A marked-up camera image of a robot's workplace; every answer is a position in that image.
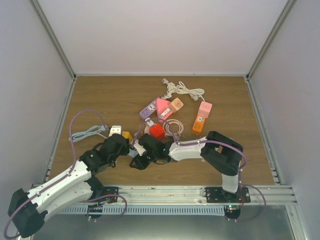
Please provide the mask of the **yellow cube socket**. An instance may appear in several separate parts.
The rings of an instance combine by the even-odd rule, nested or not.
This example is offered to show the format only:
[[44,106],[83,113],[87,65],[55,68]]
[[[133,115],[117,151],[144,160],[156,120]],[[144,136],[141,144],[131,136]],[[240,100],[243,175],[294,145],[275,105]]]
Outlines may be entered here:
[[129,142],[131,142],[133,140],[132,135],[128,132],[128,131],[123,131],[122,132],[122,136],[127,139]]

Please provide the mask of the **red cube socket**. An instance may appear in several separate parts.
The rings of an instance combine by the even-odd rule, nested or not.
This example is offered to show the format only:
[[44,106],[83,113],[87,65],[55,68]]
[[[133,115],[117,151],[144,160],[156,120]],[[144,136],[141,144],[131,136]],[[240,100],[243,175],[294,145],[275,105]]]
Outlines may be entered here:
[[160,124],[155,124],[152,127],[150,127],[149,133],[157,140],[162,140],[165,137],[165,130]]

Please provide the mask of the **purple power strip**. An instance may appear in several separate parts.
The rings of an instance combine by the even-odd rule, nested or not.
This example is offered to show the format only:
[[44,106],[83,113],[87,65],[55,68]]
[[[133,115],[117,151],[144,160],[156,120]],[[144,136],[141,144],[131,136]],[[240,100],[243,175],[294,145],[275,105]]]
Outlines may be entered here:
[[151,114],[153,114],[156,111],[156,100],[157,99],[159,99],[159,97],[154,99],[151,103],[149,103],[144,109],[142,109],[139,112],[139,117],[141,119],[145,120],[146,118],[148,118]]

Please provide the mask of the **pink triangular power strip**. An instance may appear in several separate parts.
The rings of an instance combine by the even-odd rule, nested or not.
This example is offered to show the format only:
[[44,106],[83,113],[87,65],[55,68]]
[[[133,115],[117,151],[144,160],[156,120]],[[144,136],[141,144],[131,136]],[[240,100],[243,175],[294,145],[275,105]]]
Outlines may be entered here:
[[[160,114],[164,111],[164,110],[166,110],[167,108],[168,108],[168,105],[170,104],[171,102],[170,101],[168,101],[168,100],[165,100],[165,99],[161,99],[161,98],[159,98],[159,99],[157,99],[156,100],[156,112],[157,112],[157,117],[160,119]],[[172,114],[173,112],[172,111],[170,111],[166,116],[164,116],[163,118],[161,118],[161,119],[163,119],[163,120],[166,120],[171,114]]]

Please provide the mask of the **beige cube socket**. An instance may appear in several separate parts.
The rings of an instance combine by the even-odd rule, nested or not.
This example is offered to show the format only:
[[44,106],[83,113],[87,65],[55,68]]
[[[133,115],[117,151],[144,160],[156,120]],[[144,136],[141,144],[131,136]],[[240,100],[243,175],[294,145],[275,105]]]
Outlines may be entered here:
[[173,112],[176,113],[184,106],[184,103],[179,99],[175,98],[173,101],[170,102],[168,108]]

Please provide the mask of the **orange power strip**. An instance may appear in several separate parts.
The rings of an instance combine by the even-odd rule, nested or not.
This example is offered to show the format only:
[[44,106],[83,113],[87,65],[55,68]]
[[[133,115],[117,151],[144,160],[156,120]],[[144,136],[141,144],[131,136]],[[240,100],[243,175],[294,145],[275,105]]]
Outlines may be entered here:
[[204,123],[206,118],[200,115],[197,115],[194,124],[192,126],[192,132],[195,134],[200,134],[203,130]]

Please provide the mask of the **pink cube socket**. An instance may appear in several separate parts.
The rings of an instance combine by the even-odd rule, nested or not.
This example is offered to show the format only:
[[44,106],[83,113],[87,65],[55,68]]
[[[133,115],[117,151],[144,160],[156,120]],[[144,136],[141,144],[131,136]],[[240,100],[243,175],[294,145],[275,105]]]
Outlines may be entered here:
[[208,118],[210,115],[212,109],[212,104],[206,101],[202,101],[200,103],[199,109],[198,109],[198,115],[204,118]]

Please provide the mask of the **grey white charger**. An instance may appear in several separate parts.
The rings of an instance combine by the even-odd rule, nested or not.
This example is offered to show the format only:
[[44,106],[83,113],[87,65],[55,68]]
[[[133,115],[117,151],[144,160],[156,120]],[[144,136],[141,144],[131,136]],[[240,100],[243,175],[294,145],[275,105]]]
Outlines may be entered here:
[[149,127],[152,127],[155,125],[155,123],[150,118],[147,118],[145,122],[146,122],[146,125],[148,125]]

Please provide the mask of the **white square plug adapter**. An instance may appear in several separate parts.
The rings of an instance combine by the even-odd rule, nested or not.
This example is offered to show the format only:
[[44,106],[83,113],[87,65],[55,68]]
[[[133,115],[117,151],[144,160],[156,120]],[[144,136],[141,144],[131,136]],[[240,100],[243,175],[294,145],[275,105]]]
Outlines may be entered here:
[[168,107],[166,110],[164,110],[159,117],[162,119],[164,116],[166,116],[169,112],[171,111],[171,109]]

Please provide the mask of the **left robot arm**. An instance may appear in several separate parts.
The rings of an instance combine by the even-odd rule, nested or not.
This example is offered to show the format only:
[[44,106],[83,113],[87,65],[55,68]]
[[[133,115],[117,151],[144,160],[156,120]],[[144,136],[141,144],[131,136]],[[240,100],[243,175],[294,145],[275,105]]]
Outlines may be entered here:
[[117,201],[117,192],[107,190],[96,175],[115,167],[117,158],[129,150],[128,140],[115,133],[48,182],[28,191],[16,190],[10,200],[8,222],[14,224],[20,237],[27,238],[53,215],[76,203]]

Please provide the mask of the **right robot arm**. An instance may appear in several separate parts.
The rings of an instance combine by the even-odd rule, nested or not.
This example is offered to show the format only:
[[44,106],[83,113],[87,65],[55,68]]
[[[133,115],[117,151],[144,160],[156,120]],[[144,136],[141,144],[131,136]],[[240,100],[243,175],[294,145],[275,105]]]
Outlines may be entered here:
[[221,173],[223,200],[232,203],[240,195],[238,187],[241,160],[246,160],[244,148],[217,131],[210,131],[206,137],[200,139],[178,142],[162,142],[146,133],[134,142],[133,148],[135,153],[129,165],[131,168],[144,170],[157,161],[166,164],[202,159]]

